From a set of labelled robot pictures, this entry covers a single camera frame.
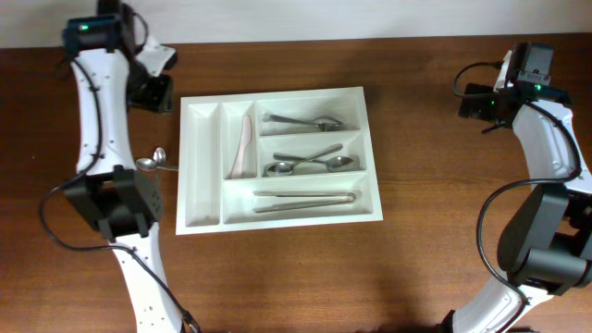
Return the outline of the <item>small steel teaspoon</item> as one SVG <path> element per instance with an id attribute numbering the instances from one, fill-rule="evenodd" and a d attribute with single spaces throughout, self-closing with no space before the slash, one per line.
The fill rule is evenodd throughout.
<path id="1" fill-rule="evenodd" d="M 162 147 L 157 147 L 153 154 L 153 160 L 157 167 L 162 167 L 167 161 L 167 155 Z"/>

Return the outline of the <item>small steel teaspoon sideways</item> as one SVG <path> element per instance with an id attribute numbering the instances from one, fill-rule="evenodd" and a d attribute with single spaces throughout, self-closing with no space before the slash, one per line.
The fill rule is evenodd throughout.
<path id="1" fill-rule="evenodd" d="M 178 171 L 177 166 L 158 165 L 154 160 L 150 158 L 140 158 L 135 161 L 137 168 L 144 171 L 153 171 L 157 169 L 163 169 L 167 171 Z"/>

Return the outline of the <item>large steel spoon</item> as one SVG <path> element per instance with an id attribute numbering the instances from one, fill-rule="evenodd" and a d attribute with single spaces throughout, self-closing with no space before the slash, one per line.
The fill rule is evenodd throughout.
<path id="1" fill-rule="evenodd" d="M 301 163 L 311 162 L 318 157 L 322 157 L 328 154 L 333 154 L 335 152 L 340 151 L 343 148 L 341 143 L 333 144 L 323 151 L 317 152 L 316 154 L 309 155 L 301 160 L 295 162 L 285 162 L 285 161 L 277 161 L 275 163 L 270 164 L 265 169 L 265 174 L 268 177 L 279 177 L 279 176 L 290 176 L 295 167 Z"/>
<path id="2" fill-rule="evenodd" d="M 278 161 L 297 162 L 303 160 L 303 157 L 288 154 L 273 154 L 273 157 Z M 330 172 L 349 171 L 355 168 L 355 161 L 348 156 L 335 156 L 328 160 L 313 159 L 311 163 L 322 165 Z"/>

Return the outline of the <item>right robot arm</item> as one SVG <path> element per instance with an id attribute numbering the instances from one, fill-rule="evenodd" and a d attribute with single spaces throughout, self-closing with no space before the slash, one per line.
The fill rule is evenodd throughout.
<path id="1" fill-rule="evenodd" d="M 554 50 L 518 43 L 500 61 L 492 86 L 467 84 L 460 117 L 510 129 L 519 139 L 528 179 L 502 186 L 480 209 L 475 240 L 490 280 L 463 308 L 450 311 L 440 332 L 508 332 L 537 305 L 591 282 L 591 171 L 573 130 L 572 100 L 550 85 Z M 530 194 L 499 237 L 497 264 L 487 259 L 483 224 L 492 202 L 528 186 Z"/>

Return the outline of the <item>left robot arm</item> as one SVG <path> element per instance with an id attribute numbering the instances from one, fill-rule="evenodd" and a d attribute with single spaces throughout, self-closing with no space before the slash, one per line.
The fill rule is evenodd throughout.
<path id="1" fill-rule="evenodd" d="M 80 152 L 74 179 L 61 189 L 116 256 L 137 330 L 182 332 L 159 252 L 161 192 L 134 163 L 127 121 L 131 107 L 171 111 L 173 80 L 166 72 L 177 53 L 150 34 L 137 43 L 138 19 L 125 1 L 100 1 L 95 15 L 72 18 L 63 29 L 79 94 Z"/>

